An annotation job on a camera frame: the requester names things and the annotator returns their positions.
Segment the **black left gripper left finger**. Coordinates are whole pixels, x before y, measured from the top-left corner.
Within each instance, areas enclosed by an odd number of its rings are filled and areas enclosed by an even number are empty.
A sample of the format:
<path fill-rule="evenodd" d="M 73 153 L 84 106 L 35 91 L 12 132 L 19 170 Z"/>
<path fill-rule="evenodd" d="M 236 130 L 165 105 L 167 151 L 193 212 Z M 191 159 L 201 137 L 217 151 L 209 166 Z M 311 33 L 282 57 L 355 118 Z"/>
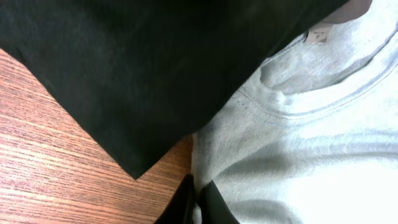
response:
<path fill-rule="evenodd" d="M 154 224 L 192 224 L 195 207 L 193 176 L 187 174 Z"/>

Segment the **light blue t-shirt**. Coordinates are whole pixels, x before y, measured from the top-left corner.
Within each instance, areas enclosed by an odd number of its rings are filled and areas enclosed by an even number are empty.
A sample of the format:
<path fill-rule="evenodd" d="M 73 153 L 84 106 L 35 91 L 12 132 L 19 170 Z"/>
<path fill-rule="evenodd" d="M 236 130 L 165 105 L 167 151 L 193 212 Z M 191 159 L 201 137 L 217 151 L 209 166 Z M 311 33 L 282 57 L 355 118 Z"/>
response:
<path fill-rule="evenodd" d="M 397 222 L 397 1 L 350 1 L 194 135 L 197 193 L 240 223 Z"/>

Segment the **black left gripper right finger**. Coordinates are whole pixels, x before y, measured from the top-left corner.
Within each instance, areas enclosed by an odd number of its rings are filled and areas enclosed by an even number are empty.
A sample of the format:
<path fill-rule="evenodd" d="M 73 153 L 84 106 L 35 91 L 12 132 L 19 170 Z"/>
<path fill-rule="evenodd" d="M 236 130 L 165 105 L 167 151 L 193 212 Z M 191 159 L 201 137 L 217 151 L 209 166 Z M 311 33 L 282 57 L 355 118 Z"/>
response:
<path fill-rule="evenodd" d="M 202 188 L 198 205 L 202 224 L 239 224 L 213 181 Z"/>

